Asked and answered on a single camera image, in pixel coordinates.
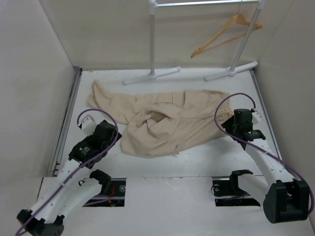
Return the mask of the beige trousers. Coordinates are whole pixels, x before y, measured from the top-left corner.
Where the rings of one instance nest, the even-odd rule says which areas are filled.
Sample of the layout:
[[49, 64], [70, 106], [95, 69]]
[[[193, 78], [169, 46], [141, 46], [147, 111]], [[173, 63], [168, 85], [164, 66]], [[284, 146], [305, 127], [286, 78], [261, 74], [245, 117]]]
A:
[[221, 138], [217, 128], [233, 114], [229, 93], [199, 89], [130, 95], [112, 93], [95, 80], [87, 98], [92, 108], [125, 124], [122, 151], [133, 156], [178, 154]]

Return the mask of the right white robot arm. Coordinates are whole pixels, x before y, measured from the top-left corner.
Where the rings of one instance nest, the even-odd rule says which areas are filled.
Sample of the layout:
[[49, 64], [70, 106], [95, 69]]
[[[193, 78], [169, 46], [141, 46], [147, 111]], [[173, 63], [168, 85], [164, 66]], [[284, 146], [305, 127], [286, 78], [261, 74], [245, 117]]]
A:
[[235, 170], [228, 180], [214, 181], [214, 195], [249, 194], [262, 206], [272, 224], [304, 221], [309, 215], [310, 188], [304, 180], [297, 180], [288, 172], [279, 158], [270, 156], [265, 136], [253, 128], [260, 118], [254, 109], [236, 109], [222, 128], [254, 160], [265, 181], [260, 181], [250, 170]]

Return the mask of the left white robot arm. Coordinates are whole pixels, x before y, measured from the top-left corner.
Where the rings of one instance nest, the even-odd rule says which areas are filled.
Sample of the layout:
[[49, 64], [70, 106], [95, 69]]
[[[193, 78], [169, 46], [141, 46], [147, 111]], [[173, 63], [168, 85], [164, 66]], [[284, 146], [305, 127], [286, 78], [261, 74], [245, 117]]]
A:
[[109, 149], [121, 138], [117, 125], [106, 120], [96, 124], [84, 120], [80, 125], [86, 137], [78, 142], [48, 191], [29, 209], [21, 210], [17, 220], [24, 232], [32, 236], [60, 236], [64, 220], [96, 195], [110, 192], [111, 177], [94, 169]]

